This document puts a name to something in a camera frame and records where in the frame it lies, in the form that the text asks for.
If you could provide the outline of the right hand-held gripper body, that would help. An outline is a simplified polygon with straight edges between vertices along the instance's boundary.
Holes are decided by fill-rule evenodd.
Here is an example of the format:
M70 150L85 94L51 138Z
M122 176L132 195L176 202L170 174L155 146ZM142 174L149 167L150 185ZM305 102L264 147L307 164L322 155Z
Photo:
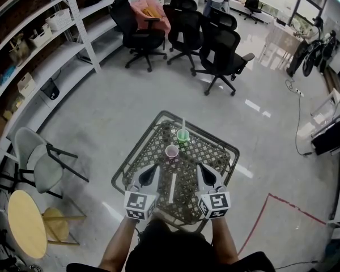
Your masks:
M231 208L229 192L201 194L198 198L198 207L205 219L224 217Z

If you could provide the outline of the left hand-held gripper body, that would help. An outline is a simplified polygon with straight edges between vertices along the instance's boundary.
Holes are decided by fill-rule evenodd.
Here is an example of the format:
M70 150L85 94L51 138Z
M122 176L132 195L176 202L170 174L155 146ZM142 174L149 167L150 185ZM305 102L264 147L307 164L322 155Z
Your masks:
M135 220L148 220L156 207L156 201L155 195L126 191L125 216Z

